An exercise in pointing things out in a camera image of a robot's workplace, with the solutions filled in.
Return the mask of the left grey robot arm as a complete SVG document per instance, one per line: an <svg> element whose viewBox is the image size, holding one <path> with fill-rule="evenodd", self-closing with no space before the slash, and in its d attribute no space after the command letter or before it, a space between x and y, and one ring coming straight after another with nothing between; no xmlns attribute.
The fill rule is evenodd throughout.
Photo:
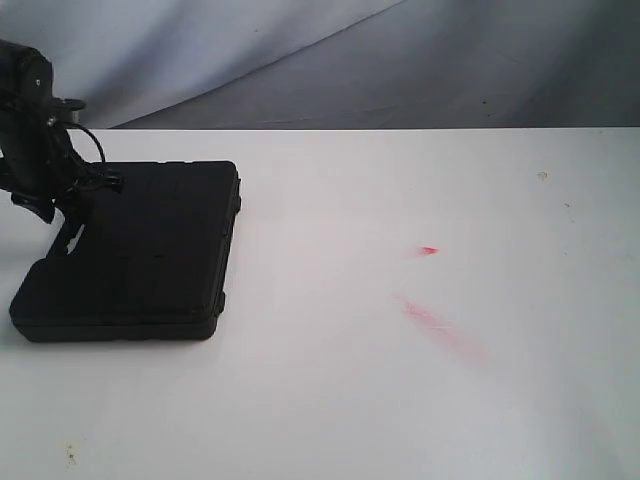
<svg viewBox="0 0 640 480"><path fill-rule="evenodd" d="M120 193L124 176L107 167L95 134L74 121L86 103L56 97L53 80L39 50L1 42L1 189L47 224L61 212L75 233L91 210L85 196Z"/></svg>

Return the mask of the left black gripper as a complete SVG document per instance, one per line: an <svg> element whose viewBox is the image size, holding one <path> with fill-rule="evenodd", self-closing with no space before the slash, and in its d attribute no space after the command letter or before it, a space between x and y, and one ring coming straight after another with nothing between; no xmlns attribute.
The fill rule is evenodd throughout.
<svg viewBox="0 0 640 480"><path fill-rule="evenodd" d="M84 160L76 151L71 129L92 140L97 162ZM107 166L104 148L86 127L65 116L42 118L24 108L1 109L1 189L10 194L14 205L51 224L54 204L62 201L64 226L77 233L92 210L85 192L120 193L123 188L123 174Z"/></svg>

